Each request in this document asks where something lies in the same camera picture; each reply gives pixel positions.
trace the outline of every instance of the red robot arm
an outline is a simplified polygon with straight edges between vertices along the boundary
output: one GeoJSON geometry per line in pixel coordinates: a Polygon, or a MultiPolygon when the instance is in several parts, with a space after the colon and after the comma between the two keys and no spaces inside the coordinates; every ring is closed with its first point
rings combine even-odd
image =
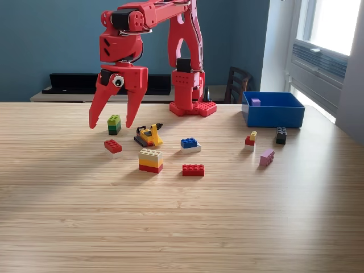
{"type": "Polygon", "coordinates": [[[120,88],[125,88],[128,95],[126,127],[133,124],[148,84],[148,69],[133,65],[143,54],[140,35],[152,32],[153,27],[169,19],[169,62],[177,68],[172,72],[176,101],[170,104],[170,110],[177,115],[204,116],[216,111],[216,104],[202,101],[205,74],[196,0],[149,0],[123,5],[117,11],[105,11],[101,16],[106,27],[100,36],[101,61],[115,64],[101,65],[96,94],[89,110],[90,128],[96,126],[107,101],[120,88]],[[190,60],[180,58],[183,40],[190,49],[190,60]]]}

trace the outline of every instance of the stacked lego bricks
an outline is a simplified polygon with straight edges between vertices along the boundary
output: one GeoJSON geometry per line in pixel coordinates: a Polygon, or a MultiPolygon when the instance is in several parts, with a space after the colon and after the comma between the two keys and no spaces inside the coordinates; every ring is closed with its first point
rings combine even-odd
{"type": "Polygon", "coordinates": [[[192,152],[201,152],[202,146],[195,140],[195,138],[186,138],[181,140],[181,152],[190,154],[192,152]]]}
{"type": "Polygon", "coordinates": [[[121,157],[122,147],[115,140],[111,139],[105,141],[104,146],[105,146],[105,151],[110,158],[116,159],[121,157]]]}
{"type": "Polygon", "coordinates": [[[248,135],[245,139],[244,148],[249,151],[254,151],[255,141],[257,140],[257,132],[252,132],[251,135],[248,135]]]}
{"type": "Polygon", "coordinates": [[[139,170],[160,173],[163,169],[163,154],[160,151],[143,149],[139,152],[139,170]]]}
{"type": "Polygon", "coordinates": [[[112,115],[107,121],[109,135],[117,135],[121,130],[121,121],[119,115],[112,115]]]}
{"type": "Polygon", "coordinates": [[[286,140],[287,140],[287,129],[286,128],[282,128],[282,127],[278,127],[277,128],[277,137],[276,137],[276,144],[282,144],[282,145],[286,145],[286,140]]]}

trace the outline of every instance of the blue bin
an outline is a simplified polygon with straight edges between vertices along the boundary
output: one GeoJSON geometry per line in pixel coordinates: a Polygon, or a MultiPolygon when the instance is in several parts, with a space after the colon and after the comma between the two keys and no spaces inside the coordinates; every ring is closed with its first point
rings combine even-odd
{"type": "Polygon", "coordinates": [[[301,128],[305,106],[291,93],[244,92],[242,111],[248,127],[301,128]],[[252,106],[251,99],[260,99],[260,106],[252,106]]]}

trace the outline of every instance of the window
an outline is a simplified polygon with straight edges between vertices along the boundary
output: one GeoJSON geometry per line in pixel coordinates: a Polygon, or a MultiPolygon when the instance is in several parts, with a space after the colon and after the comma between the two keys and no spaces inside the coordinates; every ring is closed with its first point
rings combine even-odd
{"type": "Polygon", "coordinates": [[[286,92],[292,86],[336,116],[361,0],[295,0],[286,92]]]}
{"type": "Polygon", "coordinates": [[[302,0],[297,39],[349,56],[361,0],[302,0]]]}

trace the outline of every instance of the purple lego brick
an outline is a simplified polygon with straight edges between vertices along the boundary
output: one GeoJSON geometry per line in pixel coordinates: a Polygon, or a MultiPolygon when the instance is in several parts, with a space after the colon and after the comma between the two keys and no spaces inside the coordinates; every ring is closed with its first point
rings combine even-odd
{"type": "Polygon", "coordinates": [[[268,149],[260,155],[259,165],[268,166],[274,159],[274,150],[268,149]]]}
{"type": "Polygon", "coordinates": [[[260,106],[260,99],[258,99],[258,98],[252,98],[251,99],[251,105],[252,106],[260,106]]]}

